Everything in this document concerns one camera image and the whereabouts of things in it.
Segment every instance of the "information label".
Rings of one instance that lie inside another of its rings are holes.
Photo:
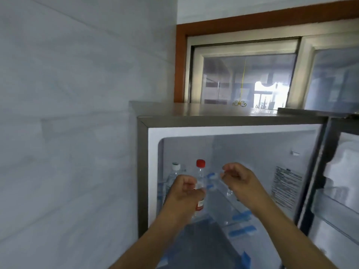
[[[303,178],[290,169],[276,166],[272,185],[272,199],[279,205],[293,211],[300,194]]]

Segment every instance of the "open refrigerator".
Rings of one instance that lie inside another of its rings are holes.
[[[260,221],[218,179],[222,166],[251,169],[276,204],[340,269],[359,264],[359,121],[306,111],[132,102],[138,231],[155,220],[172,162],[195,175],[206,161],[200,219],[158,267],[278,269]]]

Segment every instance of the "hand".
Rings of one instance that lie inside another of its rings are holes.
[[[194,189],[196,183],[193,176],[177,176],[159,214],[163,221],[168,221],[178,231],[191,221],[198,202],[205,197],[204,189]]]
[[[237,199],[258,217],[269,205],[274,204],[256,175],[239,163],[228,163],[222,168],[222,180],[234,192]]]

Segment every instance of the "person's left hand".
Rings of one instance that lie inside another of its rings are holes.
[[[193,176],[177,176],[159,214],[163,221],[168,221],[178,231],[190,222],[198,202],[205,197],[204,189],[194,189],[196,183]]]

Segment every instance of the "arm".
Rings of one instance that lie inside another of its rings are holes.
[[[336,269],[334,264],[286,217],[254,173],[239,163],[223,166],[223,181],[258,217],[288,269]]]
[[[156,268],[177,233],[190,222],[198,201],[204,198],[204,190],[194,190],[196,183],[197,180],[192,176],[179,175],[159,216],[146,233],[109,269]]]

